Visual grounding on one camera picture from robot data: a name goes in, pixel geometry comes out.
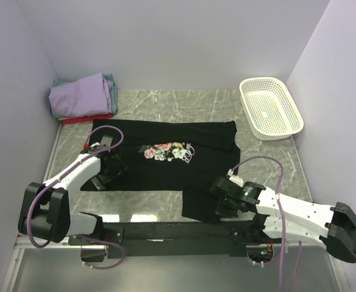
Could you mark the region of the black floral print t shirt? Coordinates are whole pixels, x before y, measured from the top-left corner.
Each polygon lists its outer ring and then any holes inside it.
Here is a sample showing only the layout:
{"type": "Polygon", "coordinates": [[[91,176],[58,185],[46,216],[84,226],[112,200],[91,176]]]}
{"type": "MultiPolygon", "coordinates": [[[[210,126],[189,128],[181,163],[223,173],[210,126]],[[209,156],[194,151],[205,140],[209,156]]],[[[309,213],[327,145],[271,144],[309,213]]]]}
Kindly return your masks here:
{"type": "Polygon", "coordinates": [[[240,161],[236,123],[163,123],[95,120],[89,142],[104,136],[121,141],[124,174],[104,183],[104,191],[181,191],[182,216],[218,223],[218,197],[210,191],[217,178],[240,161]]]}

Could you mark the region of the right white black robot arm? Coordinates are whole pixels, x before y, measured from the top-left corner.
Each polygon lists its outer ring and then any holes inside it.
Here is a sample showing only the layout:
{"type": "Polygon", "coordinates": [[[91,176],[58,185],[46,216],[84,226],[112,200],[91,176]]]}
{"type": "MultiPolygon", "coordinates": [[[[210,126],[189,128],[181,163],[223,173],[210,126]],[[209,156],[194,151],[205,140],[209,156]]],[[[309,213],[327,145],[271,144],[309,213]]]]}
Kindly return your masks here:
{"type": "Polygon", "coordinates": [[[235,176],[218,178],[211,193],[218,197],[216,213],[223,218],[254,214],[251,220],[232,224],[230,237],[235,243],[260,245],[284,238],[322,247],[338,260],[356,263],[356,214],[347,204],[322,205],[277,195],[269,187],[235,176]]]}

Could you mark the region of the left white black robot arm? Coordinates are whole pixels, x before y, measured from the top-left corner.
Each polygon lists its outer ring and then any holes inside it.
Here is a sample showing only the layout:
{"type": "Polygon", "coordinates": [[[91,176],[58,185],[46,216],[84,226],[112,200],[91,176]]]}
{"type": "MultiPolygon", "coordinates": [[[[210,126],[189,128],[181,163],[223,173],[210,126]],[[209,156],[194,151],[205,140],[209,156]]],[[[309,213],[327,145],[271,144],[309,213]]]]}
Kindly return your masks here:
{"type": "Polygon", "coordinates": [[[103,240],[102,217],[91,213],[71,213],[70,197],[83,186],[106,191],[127,170],[120,158],[123,139],[104,136],[84,148],[76,160],[56,177],[43,183],[30,183],[24,192],[18,221],[20,233],[31,244],[43,248],[65,237],[88,237],[103,240]]]}

